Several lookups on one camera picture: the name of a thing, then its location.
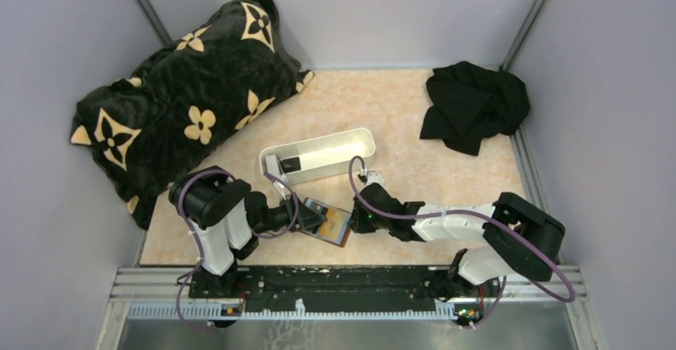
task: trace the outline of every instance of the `pillow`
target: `pillow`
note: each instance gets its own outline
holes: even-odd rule
[[[171,182],[303,89],[312,72],[300,67],[281,45],[273,0],[233,0],[130,79],[78,102],[70,142],[88,147],[147,229]]]

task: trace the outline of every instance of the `black fabric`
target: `black fabric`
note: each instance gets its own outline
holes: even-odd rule
[[[233,0],[151,55],[131,79],[78,102],[71,143],[88,146],[147,229],[170,182],[303,88],[312,73],[300,67],[281,45],[273,0]]]
[[[526,86],[511,73],[467,61],[433,71],[427,80],[433,105],[420,139],[442,139],[450,149],[478,155],[483,138],[513,135],[529,113]]]

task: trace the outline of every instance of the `white container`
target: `white container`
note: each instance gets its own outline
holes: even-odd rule
[[[371,131],[356,128],[296,143],[268,147],[258,156],[261,173],[265,173],[267,155],[277,155],[279,160],[299,158],[301,169],[286,174],[287,184],[293,185],[329,176],[345,175],[348,173],[350,159],[357,155],[364,158],[367,166],[371,166],[375,155],[375,141]],[[353,169],[358,171],[359,163]]]

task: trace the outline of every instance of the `beige marble table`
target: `beige marble table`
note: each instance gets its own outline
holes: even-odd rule
[[[372,169],[385,178],[390,195],[400,201],[469,206],[490,203],[502,191],[524,195],[508,136],[484,140],[478,157],[446,148],[441,140],[420,140],[430,106],[425,81],[430,70],[320,71],[297,96],[272,108],[232,136],[198,169],[219,165],[251,183],[276,206],[277,194],[263,177],[258,154],[266,147],[293,143],[365,127],[376,152]],[[348,175],[298,184],[301,199],[312,197],[352,210]],[[197,249],[183,220],[160,195],[141,256],[142,265],[194,264]],[[385,231],[351,232],[344,248],[301,233],[260,246],[245,265],[429,265],[447,264],[472,246],[452,240],[401,242]]]

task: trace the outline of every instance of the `white wall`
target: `white wall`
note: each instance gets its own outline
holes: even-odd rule
[[[151,0],[173,38],[230,0]],[[287,50],[310,68],[435,67],[505,58],[533,0],[275,0]]]
[[[0,0],[0,16],[0,348],[90,349],[140,230],[70,120],[159,43],[133,0]]]
[[[676,0],[551,0],[514,71],[610,349],[674,348]]]

